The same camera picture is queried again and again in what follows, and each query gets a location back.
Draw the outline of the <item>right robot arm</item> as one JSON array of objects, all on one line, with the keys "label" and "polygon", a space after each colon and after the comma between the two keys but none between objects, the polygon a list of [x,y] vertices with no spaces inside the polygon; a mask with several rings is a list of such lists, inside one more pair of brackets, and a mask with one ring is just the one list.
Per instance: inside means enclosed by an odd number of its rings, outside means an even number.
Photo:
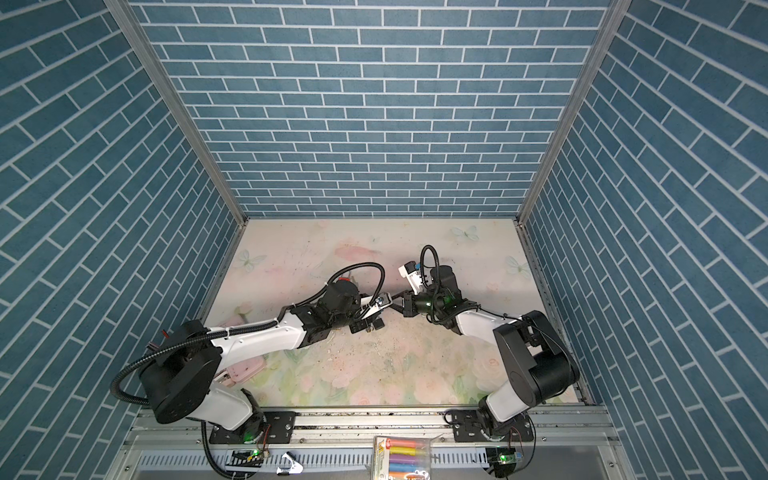
[{"label": "right robot arm", "polygon": [[581,373],[547,316],[538,310],[518,317],[492,313],[465,298],[452,268],[425,270],[416,262],[398,269],[410,288],[397,296],[403,316],[428,322],[498,348],[507,380],[479,401],[477,417],[486,436],[508,434],[524,414],[564,393]]}]

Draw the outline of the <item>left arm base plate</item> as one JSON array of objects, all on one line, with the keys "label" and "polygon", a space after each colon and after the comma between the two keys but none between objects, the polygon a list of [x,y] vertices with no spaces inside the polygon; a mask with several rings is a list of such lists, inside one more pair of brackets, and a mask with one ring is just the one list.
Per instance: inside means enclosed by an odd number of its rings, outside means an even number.
[{"label": "left arm base plate", "polygon": [[252,415],[235,430],[214,425],[208,435],[211,444],[288,444],[293,434],[294,411],[267,411]]}]

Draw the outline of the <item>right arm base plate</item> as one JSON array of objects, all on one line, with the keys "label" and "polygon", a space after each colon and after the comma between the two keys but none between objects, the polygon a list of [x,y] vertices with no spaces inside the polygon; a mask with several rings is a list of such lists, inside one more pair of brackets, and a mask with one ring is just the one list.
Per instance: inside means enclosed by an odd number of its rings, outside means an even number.
[{"label": "right arm base plate", "polygon": [[498,422],[479,409],[450,409],[443,420],[452,430],[454,441],[470,442],[532,442],[533,423],[527,413]]}]

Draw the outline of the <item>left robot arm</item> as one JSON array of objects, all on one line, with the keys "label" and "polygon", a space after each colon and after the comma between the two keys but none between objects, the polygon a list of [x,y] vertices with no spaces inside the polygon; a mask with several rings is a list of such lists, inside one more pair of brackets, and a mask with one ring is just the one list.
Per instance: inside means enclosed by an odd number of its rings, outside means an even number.
[{"label": "left robot arm", "polygon": [[199,321],[183,324],[159,349],[123,367],[110,385],[116,399],[152,410],[160,424],[190,418],[234,431],[260,422],[254,397],[222,384],[229,368],[269,353],[298,350],[325,340],[335,329],[366,330],[392,304],[378,284],[364,295],[348,275],[358,269],[384,267],[355,263],[334,273],[315,294],[282,307],[276,318],[261,323],[207,328]]}]

